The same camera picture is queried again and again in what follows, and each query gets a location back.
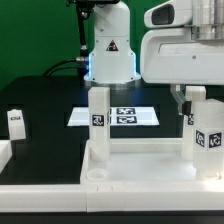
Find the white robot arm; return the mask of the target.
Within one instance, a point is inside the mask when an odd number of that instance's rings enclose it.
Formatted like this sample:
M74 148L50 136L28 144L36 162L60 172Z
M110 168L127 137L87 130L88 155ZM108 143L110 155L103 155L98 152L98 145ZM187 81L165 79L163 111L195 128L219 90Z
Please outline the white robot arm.
M167 0L147 10L140 56L130 48L130 11L123 2L94 7L95 46L85 79L101 85L142 79L169 84L181 114L193 109L185 85L224 85L224 0Z

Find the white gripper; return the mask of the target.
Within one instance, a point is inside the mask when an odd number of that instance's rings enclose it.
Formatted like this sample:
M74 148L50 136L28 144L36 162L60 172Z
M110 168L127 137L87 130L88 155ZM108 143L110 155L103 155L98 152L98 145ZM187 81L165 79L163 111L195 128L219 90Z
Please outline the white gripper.
M140 73L146 83L171 84L180 115L192 102L183 84L224 85L224 40L194 41L190 28L148 31L141 43Z

